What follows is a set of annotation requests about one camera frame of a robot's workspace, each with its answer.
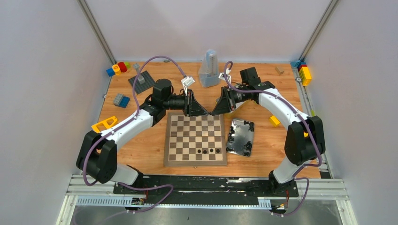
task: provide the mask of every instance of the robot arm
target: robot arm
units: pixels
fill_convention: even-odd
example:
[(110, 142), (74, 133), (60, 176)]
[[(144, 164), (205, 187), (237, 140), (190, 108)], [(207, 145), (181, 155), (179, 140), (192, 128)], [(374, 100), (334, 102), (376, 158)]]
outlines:
[[(325, 152), (322, 120), (317, 116), (309, 117), (292, 105), (288, 107), (280, 100), (286, 99), (282, 97), (273, 84), (269, 81), (261, 82), (254, 67), (240, 71), (240, 75), (242, 84), (236, 86), (236, 88), (245, 92), (235, 91), (228, 86), (222, 87), (221, 96), (211, 114), (229, 113), (236, 110), (240, 103), (253, 100), (276, 116), (287, 130), (284, 147), (286, 157), (275, 170), (271, 171), (269, 178), (274, 193), (284, 192), (285, 186), (289, 185), (294, 179), (293, 175), (302, 165), (317, 156), (310, 138), (305, 136), (305, 126), (297, 115), (301, 115), (306, 120), (321, 154)], [(266, 91), (271, 95), (261, 93), (261, 91)]]
[(187, 90), (186, 95), (176, 95), (171, 93), (171, 87), (169, 80), (158, 80), (153, 87), (152, 94), (139, 107), (138, 114), (135, 111), (130, 117), (103, 131), (101, 134), (97, 134), (94, 131), (88, 132), (84, 137), (76, 166), (83, 170), (84, 159), (89, 149), (103, 135), (110, 133), (107, 138), (96, 146), (96, 149), (101, 149), (101, 151), (93, 151), (88, 156), (86, 172), (100, 183), (106, 183), (111, 180), (127, 185), (135, 184), (135, 181), (143, 174), (131, 166), (117, 163), (117, 152), (129, 140), (157, 124), (166, 115), (166, 110), (168, 109), (182, 110), (185, 116), (208, 115), (206, 109), (196, 101), (191, 89)]

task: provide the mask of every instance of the red lego brick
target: red lego brick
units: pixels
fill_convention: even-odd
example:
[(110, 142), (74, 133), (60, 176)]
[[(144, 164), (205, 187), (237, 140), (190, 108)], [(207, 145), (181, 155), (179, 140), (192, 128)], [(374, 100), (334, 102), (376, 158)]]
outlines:
[(121, 71), (122, 73), (127, 72), (127, 67), (126, 67), (126, 65), (124, 64), (124, 62), (119, 62), (118, 65), (119, 65), (120, 71)]

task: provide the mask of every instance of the chessboard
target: chessboard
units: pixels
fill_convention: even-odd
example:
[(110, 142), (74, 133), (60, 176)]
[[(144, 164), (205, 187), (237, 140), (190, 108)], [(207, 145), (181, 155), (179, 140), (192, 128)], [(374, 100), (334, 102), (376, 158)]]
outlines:
[(169, 112), (164, 165), (227, 165), (224, 117), (187, 117)]

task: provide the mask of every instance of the white wall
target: white wall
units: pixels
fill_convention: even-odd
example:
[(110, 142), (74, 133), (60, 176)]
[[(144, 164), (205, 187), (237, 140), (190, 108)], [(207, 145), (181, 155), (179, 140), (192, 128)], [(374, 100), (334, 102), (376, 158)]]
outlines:
[(307, 58), (328, 160), (360, 225), (398, 221), (397, 21), (396, 0), (342, 0)]
[(52, 225), (110, 66), (75, 0), (0, 7), (0, 224)]
[(117, 60), (300, 56), (330, 0), (87, 0)]

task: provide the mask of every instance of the gray lego baseplate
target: gray lego baseplate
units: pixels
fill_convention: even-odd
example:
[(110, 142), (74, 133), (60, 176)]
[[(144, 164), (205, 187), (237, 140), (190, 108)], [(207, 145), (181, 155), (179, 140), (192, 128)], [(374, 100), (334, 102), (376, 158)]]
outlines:
[[(145, 82), (144, 83), (139, 83), (138, 81), (136, 82), (136, 88), (135, 91), (137, 94), (144, 92), (148, 89), (150, 89), (151, 87), (153, 87), (155, 85), (155, 81), (153, 80), (153, 78), (151, 77), (151, 75), (148, 73), (148, 71), (144, 71), (141, 73), (141, 76), (144, 77)], [(133, 86), (134, 83), (134, 79), (136, 78), (136, 76), (132, 77), (129, 79), (129, 83), (131, 84), (131, 86)]]

